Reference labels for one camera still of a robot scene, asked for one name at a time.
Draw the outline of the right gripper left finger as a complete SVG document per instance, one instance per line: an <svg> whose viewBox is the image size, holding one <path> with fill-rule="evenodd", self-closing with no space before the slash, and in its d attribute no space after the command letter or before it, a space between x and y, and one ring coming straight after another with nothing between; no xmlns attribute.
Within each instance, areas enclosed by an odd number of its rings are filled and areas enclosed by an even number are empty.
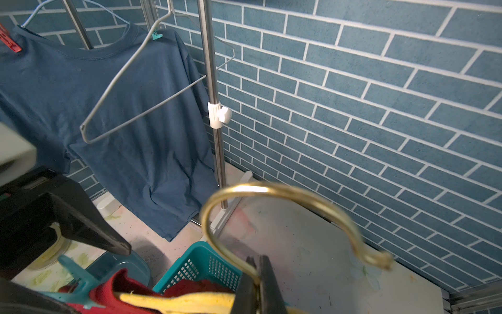
<svg viewBox="0 0 502 314"><path fill-rule="evenodd" d="M258 299L254 281L246 273L242 273L230 314L256 314Z"/></svg>

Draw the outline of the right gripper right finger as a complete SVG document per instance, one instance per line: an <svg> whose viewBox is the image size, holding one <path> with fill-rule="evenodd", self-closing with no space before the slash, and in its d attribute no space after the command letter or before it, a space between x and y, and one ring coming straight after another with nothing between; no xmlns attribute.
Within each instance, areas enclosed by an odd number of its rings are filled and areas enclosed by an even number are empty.
<svg viewBox="0 0 502 314"><path fill-rule="evenodd" d="M261 255L258 267L260 283L260 313L287 314L286 304L279 289L271 261Z"/></svg>

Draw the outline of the white wire hanger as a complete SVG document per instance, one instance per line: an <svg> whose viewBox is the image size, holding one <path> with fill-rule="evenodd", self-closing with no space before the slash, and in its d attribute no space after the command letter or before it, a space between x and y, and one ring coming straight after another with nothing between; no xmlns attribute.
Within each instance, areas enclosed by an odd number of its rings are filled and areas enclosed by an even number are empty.
<svg viewBox="0 0 502 314"><path fill-rule="evenodd" d="M202 78L181 38L159 25L174 14L158 18L149 31L131 25L116 43L83 52L80 62L90 81L97 102L81 124L85 143L93 144L115 133L161 106L188 103L189 116L199 122L208 116L210 126L221 128L231 119L231 109L220 102L211 103ZM152 33L163 37L153 41Z"/></svg>

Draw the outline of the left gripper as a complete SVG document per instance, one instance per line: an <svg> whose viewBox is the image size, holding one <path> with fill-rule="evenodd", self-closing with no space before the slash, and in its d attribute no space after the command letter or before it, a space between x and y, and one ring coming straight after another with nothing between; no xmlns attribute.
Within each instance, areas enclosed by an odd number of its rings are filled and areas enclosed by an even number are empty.
<svg viewBox="0 0 502 314"><path fill-rule="evenodd" d="M38 167L1 187L1 278L16 277L56 243L55 222L67 239L122 256L132 252L77 182Z"/></svg>

